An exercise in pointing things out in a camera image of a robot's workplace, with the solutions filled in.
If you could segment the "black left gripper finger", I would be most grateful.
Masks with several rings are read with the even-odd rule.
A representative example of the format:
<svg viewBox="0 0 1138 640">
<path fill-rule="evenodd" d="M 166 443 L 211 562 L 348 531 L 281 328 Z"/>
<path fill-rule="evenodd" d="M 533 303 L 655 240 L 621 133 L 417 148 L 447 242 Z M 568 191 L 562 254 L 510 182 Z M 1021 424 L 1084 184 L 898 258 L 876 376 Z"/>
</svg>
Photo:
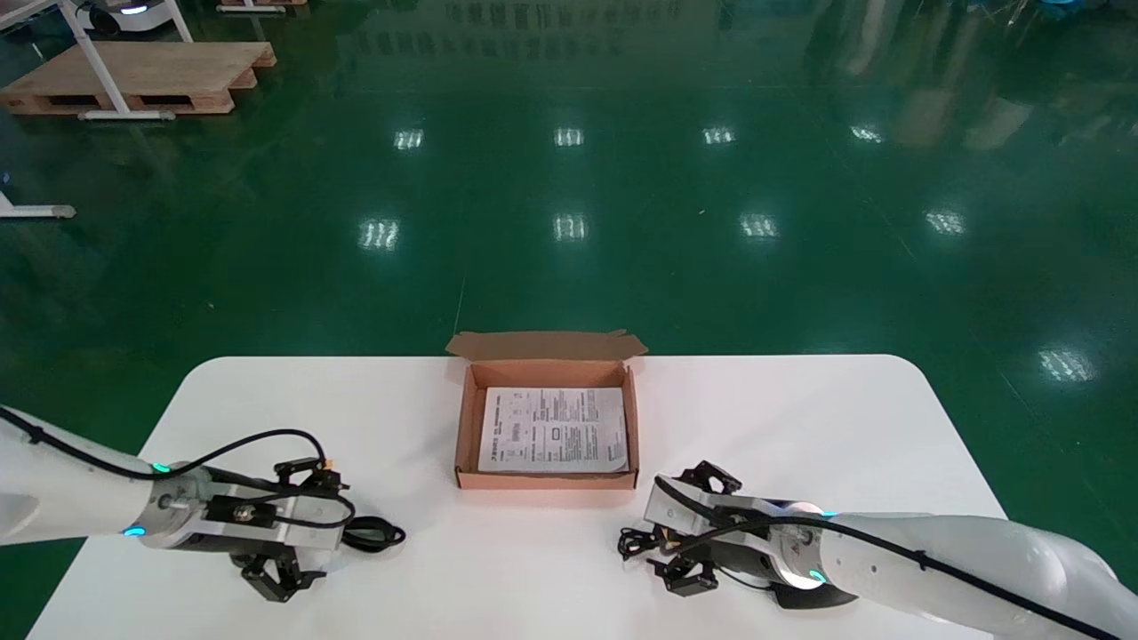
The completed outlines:
<svg viewBox="0 0 1138 640">
<path fill-rule="evenodd" d="M 302 571 L 297 556 L 241 556 L 241 579 L 264 599 L 288 604 L 292 596 L 325 579 L 325 572 Z"/>
<path fill-rule="evenodd" d="M 321 494 L 341 494 L 349 489 L 325 458 L 302 458 L 277 463 L 277 481 L 284 489 Z"/>
</svg>

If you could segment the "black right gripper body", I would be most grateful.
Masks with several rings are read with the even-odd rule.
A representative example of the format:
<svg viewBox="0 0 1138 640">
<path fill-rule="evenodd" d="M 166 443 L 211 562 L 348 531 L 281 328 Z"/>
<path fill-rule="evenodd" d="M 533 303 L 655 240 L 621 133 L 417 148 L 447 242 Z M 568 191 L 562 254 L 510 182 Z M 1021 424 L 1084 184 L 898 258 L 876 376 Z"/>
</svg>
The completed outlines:
<svg viewBox="0 0 1138 640">
<path fill-rule="evenodd" d="M 695 563 L 711 564 L 717 571 L 735 572 L 761 583 L 801 582 L 801 576 L 792 571 L 793 564 L 783 558 L 783 548 L 793 538 L 769 523 L 772 517 L 799 516 L 799 502 L 700 502 L 693 511 L 695 538 L 757 519 L 750 531 L 736 530 L 695 544 Z"/>
</svg>

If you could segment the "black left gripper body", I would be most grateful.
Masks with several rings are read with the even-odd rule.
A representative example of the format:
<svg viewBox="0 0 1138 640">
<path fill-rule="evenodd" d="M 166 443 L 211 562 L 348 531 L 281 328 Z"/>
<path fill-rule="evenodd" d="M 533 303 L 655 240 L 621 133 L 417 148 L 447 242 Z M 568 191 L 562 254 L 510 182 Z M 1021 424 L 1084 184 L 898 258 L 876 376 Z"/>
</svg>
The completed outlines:
<svg viewBox="0 0 1138 640">
<path fill-rule="evenodd" d="M 267 479 L 211 481 L 211 536 L 247 553 L 288 547 L 302 559 L 325 559 L 341 545 L 351 519 L 346 491 L 321 494 Z"/>
</svg>

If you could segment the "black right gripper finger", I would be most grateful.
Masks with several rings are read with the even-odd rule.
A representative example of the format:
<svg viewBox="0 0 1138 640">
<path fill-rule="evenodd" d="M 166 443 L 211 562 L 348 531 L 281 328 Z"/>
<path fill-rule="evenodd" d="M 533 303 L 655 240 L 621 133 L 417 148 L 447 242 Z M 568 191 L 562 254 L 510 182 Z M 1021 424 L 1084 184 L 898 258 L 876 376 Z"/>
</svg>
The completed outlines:
<svg viewBox="0 0 1138 640">
<path fill-rule="evenodd" d="M 698 563 L 690 556 L 674 556 L 670 563 L 654 560 L 653 572 L 666 590 L 676 596 L 696 596 L 719 586 L 715 564 Z"/>
<path fill-rule="evenodd" d="M 681 474 L 681 482 L 712 494 L 735 494 L 742 489 L 740 479 L 707 460 L 684 470 Z"/>
</svg>

